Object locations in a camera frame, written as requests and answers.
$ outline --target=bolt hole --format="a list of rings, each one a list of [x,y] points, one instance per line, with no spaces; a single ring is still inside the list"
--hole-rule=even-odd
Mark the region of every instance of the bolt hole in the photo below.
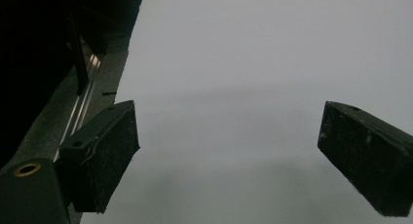
[[[72,145],[73,145],[73,147],[79,147],[79,146],[81,146],[82,144],[83,144],[82,141],[76,141],[76,142],[74,142]]]
[[[37,170],[39,170],[41,165],[39,163],[32,163],[32,164],[27,164],[24,166],[19,167],[15,171],[15,176],[16,177],[25,177],[27,175],[35,173]]]

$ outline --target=white surface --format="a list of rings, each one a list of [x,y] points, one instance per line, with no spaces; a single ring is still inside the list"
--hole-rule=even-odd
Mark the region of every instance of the white surface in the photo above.
[[[143,0],[116,102],[141,149],[92,223],[412,223],[317,147],[327,100],[413,133],[413,0]]]

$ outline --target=gray background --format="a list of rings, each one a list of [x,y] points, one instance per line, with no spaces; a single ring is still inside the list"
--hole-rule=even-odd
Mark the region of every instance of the gray background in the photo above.
[[[116,102],[141,149],[92,223],[411,223],[317,147],[324,103],[413,133],[413,0],[143,0]]]

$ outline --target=brass grommet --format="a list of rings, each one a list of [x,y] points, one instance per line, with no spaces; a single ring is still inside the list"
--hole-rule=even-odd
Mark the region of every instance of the brass grommet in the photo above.
[[[42,165],[39,163],[29,163],[23,165],[15,170],[14,176],[15,177],[25,177],[27,175],[35,173],[37,170],[40,169]]]

